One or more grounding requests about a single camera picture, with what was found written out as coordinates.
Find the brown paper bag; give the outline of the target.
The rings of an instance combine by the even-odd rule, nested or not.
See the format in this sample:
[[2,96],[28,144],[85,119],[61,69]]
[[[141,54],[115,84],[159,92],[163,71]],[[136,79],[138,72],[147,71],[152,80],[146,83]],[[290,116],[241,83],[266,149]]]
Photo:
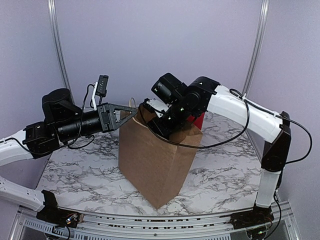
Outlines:
[[203,133],[191,122],[170,136],[167,143],[146,126],[155,117],[145,107],[119,129],[118,167],[122,174],[155,208],[167,204],[180,192]]

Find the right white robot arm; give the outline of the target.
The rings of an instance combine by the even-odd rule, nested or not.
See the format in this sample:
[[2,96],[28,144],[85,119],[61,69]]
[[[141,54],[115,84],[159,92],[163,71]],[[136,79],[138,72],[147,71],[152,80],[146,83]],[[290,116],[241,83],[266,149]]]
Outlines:
[[146,98],[142,105],[156,116],[147,127],[158,138],[168,141],[189,117],[205,112],[225,117],[250,131],[264,142],[261,176],[253,208],[235,213],[235,224],[258,224],[274,219],[271,205],[279,187],[291,145],[290,117],[249,101],[235,89],[229,89],[206,76],[186,85],[171,73],[161,76],[151,91],[157,98]]

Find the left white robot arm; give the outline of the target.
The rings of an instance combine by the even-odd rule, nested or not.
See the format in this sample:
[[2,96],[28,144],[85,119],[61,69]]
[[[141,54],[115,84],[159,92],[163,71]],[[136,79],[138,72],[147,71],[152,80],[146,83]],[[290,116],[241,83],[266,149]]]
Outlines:
[[[133,107],[111,103],[95,103],[93,110],[73,104],[68,88],[59,88],[42,97],[44,121],[36,122],[0,140],[2,166],[20,160],[36,160],[62,148],[74,149],[80,137],[93,138],[96,133],[119,129],[137,114]],[[55,194],[47,190],[33,190],[0,179],[1,197],[34,210],[40,220],[74,227],[81,215],[61,209]]]

